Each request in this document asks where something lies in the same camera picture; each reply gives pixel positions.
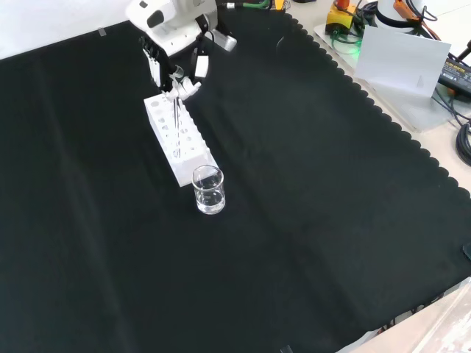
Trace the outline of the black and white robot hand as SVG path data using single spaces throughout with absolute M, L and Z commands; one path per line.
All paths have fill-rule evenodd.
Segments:
M 147 35 L 143 35 L 139 41 L 148 60 L 152 81 L 169 101 L 185 101 L 201 88 L 210 63 L 209 48 L 202 34 L 196 37 L 194 44 L 182 51 L 182 54 L 190 54 L 187 70 L 172 62 L 164 49 Z

